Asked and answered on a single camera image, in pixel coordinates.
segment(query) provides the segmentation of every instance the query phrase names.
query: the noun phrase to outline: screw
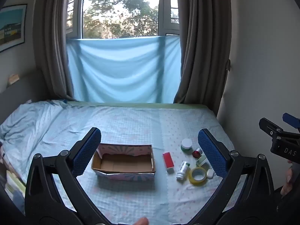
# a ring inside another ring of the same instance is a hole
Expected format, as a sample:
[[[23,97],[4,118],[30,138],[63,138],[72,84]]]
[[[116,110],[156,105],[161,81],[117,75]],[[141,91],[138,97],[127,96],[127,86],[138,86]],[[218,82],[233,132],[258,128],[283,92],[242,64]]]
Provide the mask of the screw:
[[[233,157],[237,157],[239,155],[239,153],[237,151],[232,151],[230,152],[230,154],[233,156]]]
[[[68,153],[69,153],[69,151],[63,150],[60,152],[60,155],[64,157],[64,156],[68,155]]]
[[[40,153],[37,153],[33,156],[34,159],[39,159],[41,157]]]
[[[258,157],[259,157],[259,159],[261,159],[261,160],[265,160],[265,159],[266,159],[265,155],[263,155],[263,154],[260,154]]]

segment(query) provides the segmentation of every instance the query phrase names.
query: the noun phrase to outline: painting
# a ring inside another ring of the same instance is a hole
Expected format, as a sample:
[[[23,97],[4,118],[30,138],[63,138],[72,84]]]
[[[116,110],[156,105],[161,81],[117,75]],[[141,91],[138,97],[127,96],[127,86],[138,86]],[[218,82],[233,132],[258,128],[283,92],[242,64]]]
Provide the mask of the painting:
[[[0,10],[0,52],[25,42],[26,4]]]

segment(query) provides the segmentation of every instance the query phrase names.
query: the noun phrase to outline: tissue box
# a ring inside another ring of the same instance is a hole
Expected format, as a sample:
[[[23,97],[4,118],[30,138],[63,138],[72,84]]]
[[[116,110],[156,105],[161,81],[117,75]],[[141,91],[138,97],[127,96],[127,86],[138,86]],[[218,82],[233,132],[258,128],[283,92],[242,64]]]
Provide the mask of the tissue box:
[[[98,176],[116,180],[148,181],[155,175],[151,145],[100,144],[91,168]]]

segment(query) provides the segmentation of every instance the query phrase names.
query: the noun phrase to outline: hand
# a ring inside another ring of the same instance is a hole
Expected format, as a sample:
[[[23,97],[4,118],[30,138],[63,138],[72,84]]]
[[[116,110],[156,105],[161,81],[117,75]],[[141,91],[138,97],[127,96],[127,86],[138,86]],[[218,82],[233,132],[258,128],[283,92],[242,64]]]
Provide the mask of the hand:
[[[280,191],[280,194],[282,196],[285,196],[287,193],[289,193],[292,188],[293,188],[293,185],[292,183],[290,183],[290,180],[292,179],[292,176],[293,176],[293,172],[292,172],[292,169],[289,168],[286,173],[285,173],[285,177],[286,177],[286,183],[284,184],[284,186],[282,187],[281,191]]]
[[[143,217],[138,220],[134,225],[149,225],[149,221],[147,218]]]

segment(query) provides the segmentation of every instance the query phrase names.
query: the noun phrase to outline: tape roll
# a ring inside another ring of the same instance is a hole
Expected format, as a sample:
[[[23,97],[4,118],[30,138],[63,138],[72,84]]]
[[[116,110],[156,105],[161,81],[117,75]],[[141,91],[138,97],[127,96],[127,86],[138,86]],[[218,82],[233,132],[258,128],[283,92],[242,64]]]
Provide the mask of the tape roll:
[[[206,179],[206,170],[202,167],[196,167],[189,172],[188,179],[192,185],[198,185]]]

